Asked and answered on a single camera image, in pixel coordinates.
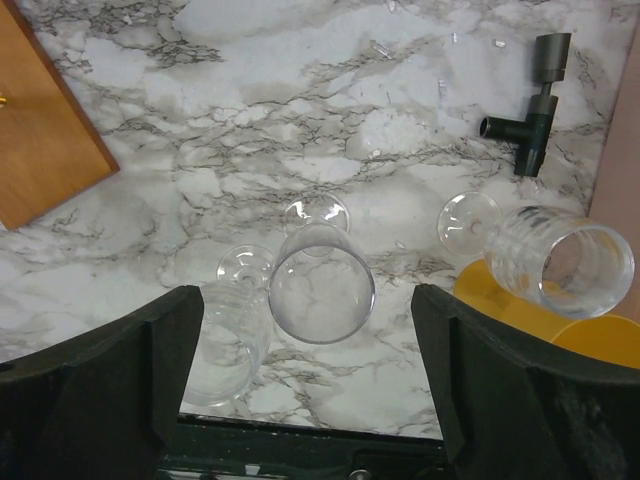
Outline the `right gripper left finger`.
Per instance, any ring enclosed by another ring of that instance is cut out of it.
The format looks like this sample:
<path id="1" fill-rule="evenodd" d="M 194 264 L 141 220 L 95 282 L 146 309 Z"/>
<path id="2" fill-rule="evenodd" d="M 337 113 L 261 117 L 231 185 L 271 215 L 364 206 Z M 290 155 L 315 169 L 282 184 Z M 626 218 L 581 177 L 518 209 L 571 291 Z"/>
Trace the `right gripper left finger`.
<path id="1" fill-rule="evenodd" d="M 203 319 L 180 286 L 1 365 L 4 479 L 152 479 L 170 445 Z"/>

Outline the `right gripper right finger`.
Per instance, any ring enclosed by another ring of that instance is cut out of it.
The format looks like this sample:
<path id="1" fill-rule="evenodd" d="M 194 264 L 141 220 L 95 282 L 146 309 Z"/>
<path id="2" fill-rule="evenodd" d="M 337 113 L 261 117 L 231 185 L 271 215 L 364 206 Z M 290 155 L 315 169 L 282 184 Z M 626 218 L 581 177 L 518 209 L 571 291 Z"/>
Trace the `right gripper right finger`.
<path id="1" fill-rule="evenodd" d="M 482 314 L 436 285 L 411 314 L 459 479 L 636 479 L 639 372 Z"/>

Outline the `clear wine glass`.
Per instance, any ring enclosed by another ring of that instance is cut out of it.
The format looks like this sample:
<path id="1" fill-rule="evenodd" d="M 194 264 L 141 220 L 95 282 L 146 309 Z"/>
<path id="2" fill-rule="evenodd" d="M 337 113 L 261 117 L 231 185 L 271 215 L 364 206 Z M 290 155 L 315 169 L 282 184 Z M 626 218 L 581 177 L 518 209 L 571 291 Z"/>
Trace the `clear wine glass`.
<path id="1" fill-rule="evenodd" d="M 254 380 L 271 345 L 273 258 L 257 245 L 235 247 L 220 260 L 216 279 L 200 287 L 204 316 L 185 402 L 217 407 L 240 397 Z"/>
<path id="2" fill-rule="evenodd" d="M 283 226 L 268 287 L 275 322 L 307 344 L 351 337 L 369 320 L 376 287 L 348 208 L 329 193 L 302 194 L 285 207 Z"/>

